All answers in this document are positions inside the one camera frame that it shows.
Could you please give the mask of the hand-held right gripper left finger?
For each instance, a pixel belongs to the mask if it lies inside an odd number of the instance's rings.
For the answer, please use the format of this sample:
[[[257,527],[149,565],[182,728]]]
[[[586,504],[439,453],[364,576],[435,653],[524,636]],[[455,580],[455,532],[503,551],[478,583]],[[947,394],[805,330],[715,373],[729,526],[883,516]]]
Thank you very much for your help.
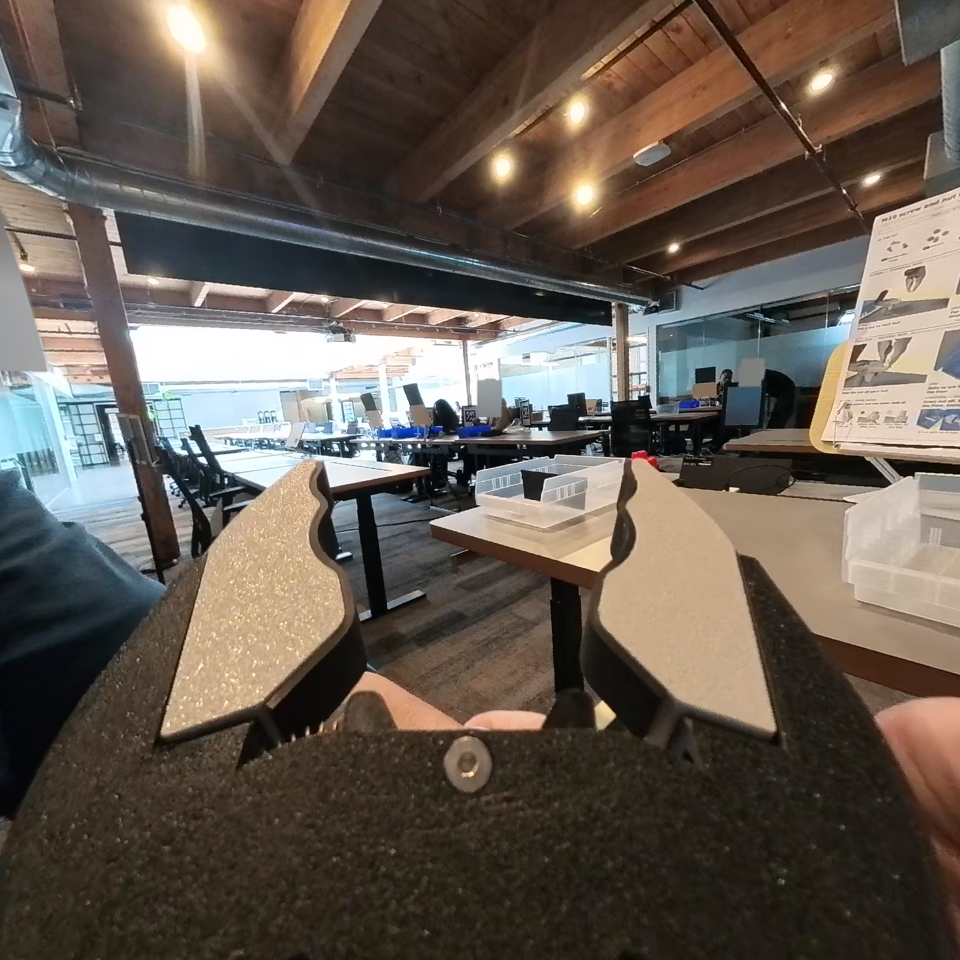
[[[368,658],[349,576],[330,555],[332,507],[325,467],[302,462],[204,554],[158,746],[245,727],[246,762],[344,730]]]

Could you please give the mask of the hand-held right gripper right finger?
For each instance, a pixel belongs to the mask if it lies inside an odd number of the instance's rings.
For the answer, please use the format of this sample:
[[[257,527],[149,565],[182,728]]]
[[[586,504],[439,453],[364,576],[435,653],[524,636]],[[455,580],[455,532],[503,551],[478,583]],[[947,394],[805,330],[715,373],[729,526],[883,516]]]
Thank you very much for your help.
[[[751,561],[664,474],[624,463],[581,650],[608,715],[602,735],[691,765],[778,761],[778,636]]]

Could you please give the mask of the clear divided plastic bin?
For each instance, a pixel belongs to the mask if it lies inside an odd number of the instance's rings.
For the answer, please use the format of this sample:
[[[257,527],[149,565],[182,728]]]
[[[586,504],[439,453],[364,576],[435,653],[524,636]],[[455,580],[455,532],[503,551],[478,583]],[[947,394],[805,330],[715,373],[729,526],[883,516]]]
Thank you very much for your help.
[[[482,469],[476,474],[474,498],[491,518],[539,532],[582,522],[612,509],[623,474],[622,458],[558,454]],[[527,501],[522,495],[522,469],[568,471],[575,493],[555,503]]]

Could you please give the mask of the person's right hand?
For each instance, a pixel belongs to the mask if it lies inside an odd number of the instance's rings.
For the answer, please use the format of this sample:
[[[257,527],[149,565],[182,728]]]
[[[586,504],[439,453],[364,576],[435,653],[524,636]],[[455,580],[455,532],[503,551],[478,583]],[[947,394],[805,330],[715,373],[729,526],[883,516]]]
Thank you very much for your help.
[[[959,933],[959,699],[914,699],[874,715],[933,843]]]

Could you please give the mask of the row of black office chairs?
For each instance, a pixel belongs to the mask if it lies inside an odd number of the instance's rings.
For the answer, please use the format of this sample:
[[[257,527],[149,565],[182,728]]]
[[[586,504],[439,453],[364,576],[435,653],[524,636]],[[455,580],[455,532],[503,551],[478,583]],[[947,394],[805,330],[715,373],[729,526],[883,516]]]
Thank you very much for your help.
[[[190,555],[198,559],[219,532],[253,500],[253,493],[245,486],[232,484],[226,474],[210,464],[206,455],[195,454],[188,440],[181,442],[179,451],[169,438],[160,438],[158,444],[162,472],[171,478],[181,506],[189,508]]]

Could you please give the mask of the black printed box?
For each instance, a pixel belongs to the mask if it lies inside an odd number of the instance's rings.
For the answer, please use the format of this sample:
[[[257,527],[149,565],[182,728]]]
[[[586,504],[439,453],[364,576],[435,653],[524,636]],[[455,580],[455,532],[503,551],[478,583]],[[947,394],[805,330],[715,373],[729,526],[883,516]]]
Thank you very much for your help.
[[[674,483],[684,489],[735,489],[746,495],[778,496],[793,483],[793,461],[738,455],[686,456]]]

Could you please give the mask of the white top desk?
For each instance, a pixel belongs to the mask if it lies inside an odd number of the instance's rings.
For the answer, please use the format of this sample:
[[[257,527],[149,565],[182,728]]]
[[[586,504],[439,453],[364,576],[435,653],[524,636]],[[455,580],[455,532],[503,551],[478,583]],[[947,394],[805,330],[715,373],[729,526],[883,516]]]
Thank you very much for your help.
[[[337,501],[353,500],[357,504],[358,532],[368,602],[368,610],[360,614],[361,620],[381,618],[424,598],[426,595],[418,590],[392,601],[387,599],[378,522],[372,498],[373,495],[388,492],[402,483],[425,478],[428,469],[361,459],[309,457],[279,451],[242,452],[227,455],[220,460],[220,467],[227,476],[256,494],[302,464],[324,465],[332,497]]]

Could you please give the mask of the black bin divider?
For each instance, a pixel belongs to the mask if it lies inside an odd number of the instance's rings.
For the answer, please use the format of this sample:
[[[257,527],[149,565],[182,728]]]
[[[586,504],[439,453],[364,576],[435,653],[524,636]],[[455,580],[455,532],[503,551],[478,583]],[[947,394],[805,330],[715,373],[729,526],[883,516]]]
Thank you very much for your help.
[[[522,468],[520,472],[522,496],[527,501],[555,503],[575,496],[571,492],[576,480],[567,470]]]

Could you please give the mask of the computer monitor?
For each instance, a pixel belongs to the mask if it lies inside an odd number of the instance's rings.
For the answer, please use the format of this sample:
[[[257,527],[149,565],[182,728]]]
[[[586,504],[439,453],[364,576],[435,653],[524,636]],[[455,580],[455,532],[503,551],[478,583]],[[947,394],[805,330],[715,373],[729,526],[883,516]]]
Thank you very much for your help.
[[[728,428],[759,429],[766,411],[766,393],[762,386],[728,386],[723,403],[724,424]]]

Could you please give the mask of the printed instruction sheet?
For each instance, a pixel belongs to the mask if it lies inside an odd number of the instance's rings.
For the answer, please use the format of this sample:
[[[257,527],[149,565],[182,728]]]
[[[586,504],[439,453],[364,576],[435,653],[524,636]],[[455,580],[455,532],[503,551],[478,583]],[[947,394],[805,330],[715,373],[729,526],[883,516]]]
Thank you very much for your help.
[[[959,191],[878,217],[822,440],[958,450]]]

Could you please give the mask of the black ceiling panel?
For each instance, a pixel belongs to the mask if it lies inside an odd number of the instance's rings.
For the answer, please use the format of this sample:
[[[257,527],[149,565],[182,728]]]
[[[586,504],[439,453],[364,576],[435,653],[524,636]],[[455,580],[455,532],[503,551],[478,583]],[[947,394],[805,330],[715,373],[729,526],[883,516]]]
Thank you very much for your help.
[[[116,211],[114,218],[132,274],[597,327],[613,324],[611,302],[592,296],[541,291],[138,214]]]

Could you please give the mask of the ceiling spot lights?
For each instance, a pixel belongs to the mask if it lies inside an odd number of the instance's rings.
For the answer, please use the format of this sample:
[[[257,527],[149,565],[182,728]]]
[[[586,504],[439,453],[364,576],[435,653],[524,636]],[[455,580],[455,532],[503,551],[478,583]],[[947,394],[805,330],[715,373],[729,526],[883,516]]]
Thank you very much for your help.
[[[567,246],[649,142],[716,145],[774,111],[706,2],[143,2],[203,35],[216,186],[336,219],[398,223],[443,201]]]

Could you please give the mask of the wooden support post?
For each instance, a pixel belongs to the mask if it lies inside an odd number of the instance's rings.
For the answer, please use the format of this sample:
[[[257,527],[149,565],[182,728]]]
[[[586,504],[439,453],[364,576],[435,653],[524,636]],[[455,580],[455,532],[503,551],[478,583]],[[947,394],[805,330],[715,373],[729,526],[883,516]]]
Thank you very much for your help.
[[[118,406],[118,419],[126,430],[126,438],[133,444],[131,466],[150,541],[152,565],[156,576],[163,579],[181,556],[179,534],[158,465],[155,432],[140,381],[106,218],[101,210],[76,202],[68,202],[66,208]]]

